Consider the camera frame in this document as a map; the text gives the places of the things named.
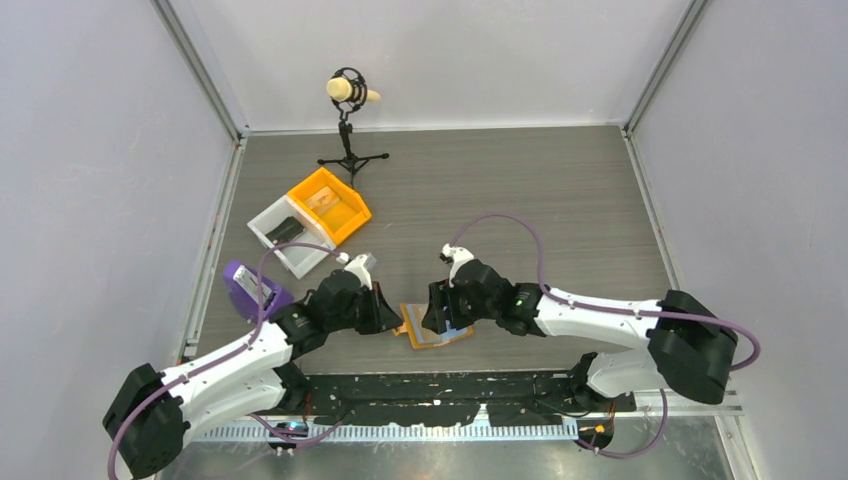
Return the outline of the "orange leather card holder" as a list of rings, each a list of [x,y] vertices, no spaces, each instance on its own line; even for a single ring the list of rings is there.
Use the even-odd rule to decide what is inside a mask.
[[[437,334],[423,327],[422,320],[426,313],[426,304],[401,303],[400,314],[403,323],[400,327],[392,330],[398,337],[406,337],[413,349],[438,348],[450,343],[470,337],[473,334],[472,327],[456,329],[449,327],[445,333]]]

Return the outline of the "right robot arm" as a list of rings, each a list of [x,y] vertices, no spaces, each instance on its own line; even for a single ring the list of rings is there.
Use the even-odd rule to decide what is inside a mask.
[[[695,402],[723,402],[738,335],[692,295],[621,301],[512,283],[472,259],[429,286],[424,328],[443,334],[492,320],[517,336],[579,337],[621,347],[589,352],[574,366],[571,397],[584,410],[641,390],[670,389]]]

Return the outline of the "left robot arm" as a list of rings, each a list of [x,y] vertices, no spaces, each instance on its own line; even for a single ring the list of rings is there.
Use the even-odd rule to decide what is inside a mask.
[[[102,420],[112,440],[108,477],[116,478],[119,463],[133,479],[153,476],[188,443],[238,417],[274,408],[298,412],[307,389],[292,377],[294,360],[334,332],[381,334],[402,323],[377,281],[335,270],[303,299],[274,311],[257,332],[163,371],[149,363],[134,368]]]

